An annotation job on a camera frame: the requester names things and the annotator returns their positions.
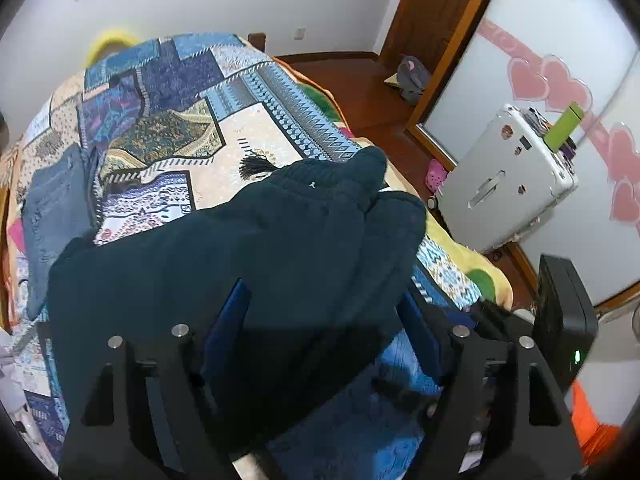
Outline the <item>silver white suitcase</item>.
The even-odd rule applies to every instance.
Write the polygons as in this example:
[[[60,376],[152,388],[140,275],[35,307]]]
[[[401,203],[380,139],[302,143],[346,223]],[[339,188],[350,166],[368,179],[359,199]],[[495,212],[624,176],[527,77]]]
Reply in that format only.
[[[578,177],[550,151],[533,110],[503,105],[436,193],[450,236],[476,252],[515,242],[574,191]]]

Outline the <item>brown wooden door frame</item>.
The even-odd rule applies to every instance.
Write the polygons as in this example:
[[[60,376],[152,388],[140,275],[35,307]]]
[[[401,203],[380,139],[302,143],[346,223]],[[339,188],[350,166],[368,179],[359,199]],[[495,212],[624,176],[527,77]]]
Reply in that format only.
[[[388,68],[413,55],[431,73],[418,104],[406,123],[408,131],[442,166],[454,168],[454,160],[424,122],[460,62],[490,0],[399,0],[378,58]]]

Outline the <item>black box device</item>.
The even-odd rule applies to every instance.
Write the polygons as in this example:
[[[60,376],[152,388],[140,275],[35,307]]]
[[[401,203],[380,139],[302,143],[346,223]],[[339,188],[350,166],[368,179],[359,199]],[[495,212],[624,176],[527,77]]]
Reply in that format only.
[[[542,254],[533,340],[567,393],[599,330],[596,310],[570,259]]]

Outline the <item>folded blue denim jeans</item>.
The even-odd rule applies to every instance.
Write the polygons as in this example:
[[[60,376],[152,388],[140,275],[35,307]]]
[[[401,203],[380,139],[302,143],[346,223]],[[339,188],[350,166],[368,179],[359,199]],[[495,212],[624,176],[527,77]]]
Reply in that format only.
[[[32,177],[22,212],[28,262],[27,315],[47,301],[49,271],[66,245],[94,227],[91,185],[100,155],[72,144],[53,165]]]

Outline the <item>magenta cloth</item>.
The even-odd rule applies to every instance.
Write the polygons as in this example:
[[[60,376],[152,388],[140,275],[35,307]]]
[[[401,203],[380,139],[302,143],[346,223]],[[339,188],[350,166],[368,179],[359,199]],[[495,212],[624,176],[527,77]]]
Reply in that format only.
[[[8,227],[9,238],[14,243],[16,249],[23,255],[26,254],[24,230],[21,219],[15,219]]]

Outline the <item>grey backpack on floor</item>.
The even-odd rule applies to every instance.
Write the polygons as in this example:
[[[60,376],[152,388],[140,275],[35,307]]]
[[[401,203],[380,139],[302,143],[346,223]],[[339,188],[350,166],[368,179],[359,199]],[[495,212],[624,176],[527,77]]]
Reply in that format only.
[[[396,73],[386,78],[384,84],[398,90],[409,105],[416,106],[431,78],[432,74],[415,56],[406,55]]]

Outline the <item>dark teal pants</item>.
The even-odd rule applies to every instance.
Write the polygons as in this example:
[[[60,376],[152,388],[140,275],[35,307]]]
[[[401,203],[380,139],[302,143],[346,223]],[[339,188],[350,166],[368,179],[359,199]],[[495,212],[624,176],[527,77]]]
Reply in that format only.
[[[209,358],[222,443],[265,445],[329,401],[399,332],[425,205],[384,188],[374,146],[346,162],[304,159],[227,203],[98,246],[75,238],[49,274],[58,381],[78,424],[107,341],[136,348],[208,327],[236,284],[252,300],[231,350]]]

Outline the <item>patchwork patterned bedspread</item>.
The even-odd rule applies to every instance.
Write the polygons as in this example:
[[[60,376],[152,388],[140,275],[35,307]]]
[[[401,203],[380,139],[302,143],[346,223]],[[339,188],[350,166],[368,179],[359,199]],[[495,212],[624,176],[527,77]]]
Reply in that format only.
[[[26,133],[1,157],[1,393],[29,459],[58,473],[68,415],[46,305],[27,315],[28,262],[8,235],[22,220],[34,173],[74,143],[98,151],[91,185],[105,244],[163,226],[190,212],[227,203],[270,173],[250,174],[247,157],[284,166],[303,158],[344,162],[367,143],[352,140],[333,96],[288,65],[234,35],[155,39],[120,51],[61,84]],[[419,246],[413,283],[430,304],[466,310],[497,292],[511,307],[504,274],[455,243],[431,215]],[[273,442],[297,479],[309,460],[317,479],[402,479],[423,439],[417,419],[367,393],[380,378],[409,392],[436,396],[407,334],[399,332],[373,367],[324,406],[308,424]]]

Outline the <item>pink croc shoe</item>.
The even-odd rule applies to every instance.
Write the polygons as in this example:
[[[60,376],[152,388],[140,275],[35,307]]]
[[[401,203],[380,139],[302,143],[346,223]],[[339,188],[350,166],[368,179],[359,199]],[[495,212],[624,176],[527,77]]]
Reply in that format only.
[[[436,193],[445,182],[448,171],[437,159],[431,159],[427,166],[424,178],[425,186],[432,192]]]

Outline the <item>yellow round object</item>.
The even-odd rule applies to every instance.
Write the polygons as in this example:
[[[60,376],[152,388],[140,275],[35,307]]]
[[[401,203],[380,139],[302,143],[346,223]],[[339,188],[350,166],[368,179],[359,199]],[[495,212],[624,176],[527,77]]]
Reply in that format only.
[[[101,58],[107,55],[126,50],[140,44],[141,40],[125,32],[124,30],[111,29],[102,34],[93,41],[88,54],[86,55],[85,68],[96,64]]]

